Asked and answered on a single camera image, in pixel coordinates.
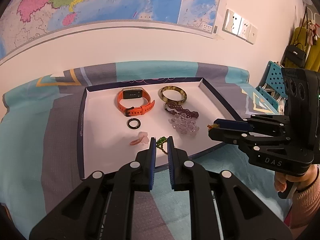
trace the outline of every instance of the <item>map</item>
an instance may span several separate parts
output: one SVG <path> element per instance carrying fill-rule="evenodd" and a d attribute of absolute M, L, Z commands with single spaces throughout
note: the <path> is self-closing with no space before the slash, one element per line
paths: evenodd
<path fill-rule="evenodd" d="M 0 18 L 0 59 L 46 33 L 98 21 L 156 21 L 212 33 L 220 0 L 11 0 Z"/>

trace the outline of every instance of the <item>bangle bracelet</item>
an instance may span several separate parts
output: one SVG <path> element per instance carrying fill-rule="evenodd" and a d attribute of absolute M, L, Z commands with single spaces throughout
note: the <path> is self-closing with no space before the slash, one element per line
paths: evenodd
<path fill-rule="evenodd" d="M 317 168 L 317 169 L 318 169 L 318 171 L 317 171 L 316 179 L 309 186 L 307 186 L 303 189 L 297 190 L 298 193 L 302 193 L 313 186 L 313 184 L 316 182 L 316 180 L 318 179 L 318 176 L 319 176 L 319 168 Z"/>
<path fill-rule="evenodd" d="M 182 100 L 172 100 L 172 99 L 169 99 L 167 97 L 164 96 L 163 92 L 166 91 L 166 90 L 175 90 L 175 91 L 178 91 L 183 99 Z M 175 87 L 175 86 L 166 86 L 166 87 L 163 87 L 160 89 L 160 98 L 162 101 L 166 102 L 166 103 L 175 103 L 177 105 L 182 105 L 185 101 L 187 101 L 187 94 L 185 93 L 185 91 L 183 91 L 181 88 L 178 88 L 178 87 Z"/>
<path fill-rule="evenodd" d="M 137 121 L 138 122 L 138 125 L 137 126 L 131 126 L 130 125 L 130 123 L 132 122 L 132 121 Z M 138 129 L 140 126 L 141 126 L 141 122 L 140 122 L 140 120 L 139 119 L 137 119 L 137 118 L 131 118 L 131 119 L 129 119 L 128 121 L 127 121 L 127 126 L 130 128 L 130 129 Z"/>

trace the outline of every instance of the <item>light switch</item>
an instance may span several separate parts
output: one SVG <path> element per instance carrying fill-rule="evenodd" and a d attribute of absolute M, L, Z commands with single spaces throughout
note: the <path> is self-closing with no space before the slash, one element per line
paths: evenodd
<path fill-rule="evenodd" d="M 238 36 L 247 40 L 249 38 L 249 33 L 251 29 L 251 23 L 248 20 L 242 18 L 240 23 L 240 28 L 238 32 Z"/>
<path fill-rule="evenodd" d="M 247 41 L 251 44 L 255 44 L 258 36 L 258 29 L 253 25 L 250 28 L 249 37 Z"/>
<path fill-rule="evenodd" d="M 241 24 L 241 16 L 231 10 L 227 10 L 223 30 L 238 35 Z"/>

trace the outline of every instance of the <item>white tray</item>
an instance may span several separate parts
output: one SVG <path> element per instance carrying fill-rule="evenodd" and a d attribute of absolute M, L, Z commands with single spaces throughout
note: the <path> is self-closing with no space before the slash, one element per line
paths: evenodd
<path fill-rule="evenodd" d="M 158 91 L 164 86 L 182 88 L 188 96 L 183 108 L 197 111 L 199 118 L 196 125 L 200 128 L 195 137 L 180 135 L 169 123 L 173 115 L 164 110 L 164 102 L 159 98 Z M 148 133 L 149 139 L 155 137 L 173 137 L 176 148 L 185 150 L 188 156 L 207 150 L 220 142 L 212 141 L 208 136 L 208 124 L 213 124 L 217 118 L 234 118 L 217 100 L 210 90 L 200 82 L 179 82 L 142 85 L 155 100 L 155 106 L 145 115 L 134 116 L 141 121 L 141 127 L 132 130 L 127 126 L 126 117 L 116 107 L 116 96 L 123 88 L 114 88 L 89 92 L 85 101 L 83 121 L 83 155 L 84 177 L 87 178 L 94 171 L 110 173 L 121 166 L 135 160 L 137 153 L 149 148 L 148 144 L 130 146 L 132 140 L 137 139 L 140 131 Z M 181 95 L 173 90 L 165 91 L 168 98 L 180 100 Z M 143 98 L 122 100 L 121 104 L 127 108 L 144 104 Z M 156 152 L 156 167 L 168 163 L 167 155 L 161 150 Z"/>

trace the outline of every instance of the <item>blue bedding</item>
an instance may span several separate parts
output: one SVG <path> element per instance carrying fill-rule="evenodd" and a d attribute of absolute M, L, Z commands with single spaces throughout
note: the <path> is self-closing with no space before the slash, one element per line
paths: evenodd
<path fill-rule="evenodd" d="M 45 76 L 3 96 L 7 114 L 0 123 L 0 202 L 28 238 L 33 226 L 81 183 L 76 134 L 86 86 L 129 80 L 204 77 L 242 117 L 277 114 L 248 84 L 242 69 L 194 62 L 144 61 L 88 66 Z M 247 163 L 235 146 L 224 146 L 199 159 L 208 170 L 229 169 L 280 219 L 291 203 L 273 188 L 273 172 Z M 188 194 L 171 190 L 168 171 L 155 175 L 151 193 L 135 198 L 134 239 L 190 239 Z"/>

